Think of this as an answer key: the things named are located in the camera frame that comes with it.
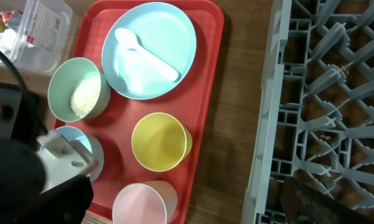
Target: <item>green bowl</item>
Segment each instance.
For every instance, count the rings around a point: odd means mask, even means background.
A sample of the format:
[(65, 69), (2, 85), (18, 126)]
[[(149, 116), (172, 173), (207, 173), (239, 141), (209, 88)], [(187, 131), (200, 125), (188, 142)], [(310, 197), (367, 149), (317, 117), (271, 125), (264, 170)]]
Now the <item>green bowl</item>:
[[(84, 117), (78, 117), (70, 107), (73, 91), (84, 78), (100, 74), (101, 90), (93, 109)], [(48, 92), (51, 112), (64, 122), (91, 119), (105, 110), (111, 98), (111, 87), (97, 66), (87, 58), (72, 58), (63, 63), (51, 78)]]

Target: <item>food in bowl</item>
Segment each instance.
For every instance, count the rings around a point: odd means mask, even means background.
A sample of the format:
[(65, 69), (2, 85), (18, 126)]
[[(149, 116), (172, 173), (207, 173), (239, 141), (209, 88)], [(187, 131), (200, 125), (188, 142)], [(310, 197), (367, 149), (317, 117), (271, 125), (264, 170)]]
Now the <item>food in bowl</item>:
[(99, 74), (81, 80), (70, 99), (72, 111), (79, 117), (85, 117), (95, 106), (101, 91)]

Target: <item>red tray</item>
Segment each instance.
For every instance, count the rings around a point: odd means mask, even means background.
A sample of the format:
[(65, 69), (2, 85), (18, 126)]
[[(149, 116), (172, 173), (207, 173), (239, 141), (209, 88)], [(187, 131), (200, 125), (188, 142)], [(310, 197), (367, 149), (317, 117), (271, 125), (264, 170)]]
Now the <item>red tray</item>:
[[(98, 1), (83, 17), (72, 57), (85, 57), (101, 67), (101, 51), (111, 26), (129, 9), (149, 1)], [(190, 72), (167, 94), (153, 100), (127, 99), (111, 92), (108, 107), (99, 117), (89, 121), (64, 123), (55, 120), (54, 128), (71, 125), (94, 135), (103, 146), (105, 163), (93, 183), (94, 199), (90, 212), (112, 219), (112, 205), (118, 192), (128, 184), (149, 180), (165, 180), (178, 194), (172, 224), (185, 221), (194, 182), (200, 143), (207, 115), (224, 25), (222, 10), (211, 1), (165, 1), (182, 9), (191, 19), (197, 35), (197, 52)], [(131, 134), (137, 122), (153, 112), (175, 116), (190, 132), (193, 146), (190, 154), (174, 169), (151, 172), (143, 168), (131, 150)]]

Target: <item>white device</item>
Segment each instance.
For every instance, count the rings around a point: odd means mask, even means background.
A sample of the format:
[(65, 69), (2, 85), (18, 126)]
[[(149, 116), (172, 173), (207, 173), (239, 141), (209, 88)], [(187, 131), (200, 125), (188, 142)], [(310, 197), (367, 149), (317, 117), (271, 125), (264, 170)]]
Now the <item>white device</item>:
[(77, 140), (68, 142), (58, 131), (50, 130), (37, 141), (43, 146), (37, 155), (42, 159), (47, 174), (44, 191), (76, 175), (88, 175), (99, 166), (98, 160), (82, 143)]

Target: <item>wooden surface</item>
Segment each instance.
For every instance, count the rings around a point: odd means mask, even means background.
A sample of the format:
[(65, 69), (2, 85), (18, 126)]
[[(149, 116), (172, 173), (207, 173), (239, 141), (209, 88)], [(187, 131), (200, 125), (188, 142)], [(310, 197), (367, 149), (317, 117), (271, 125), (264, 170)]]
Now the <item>wooden surface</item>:
[[(68, 49), (72, 49), (81, 15), (92, 0), (66, 0), (76, 16)], [(210, 107), (199, 155), (187, 224), (240, 223), (256, 139), (270, 0), (215, 0), (225, 27)], [(68, 50), (63, 58), (69, 58)], [(48, 77), (30, 74), (28, 87), (43, 97)], [(0, 82), (13, 82), (0, 68)], [(52, 115), (48, 113), (51, 126)], [(110, 223), (86, 215), (83, 223)]]

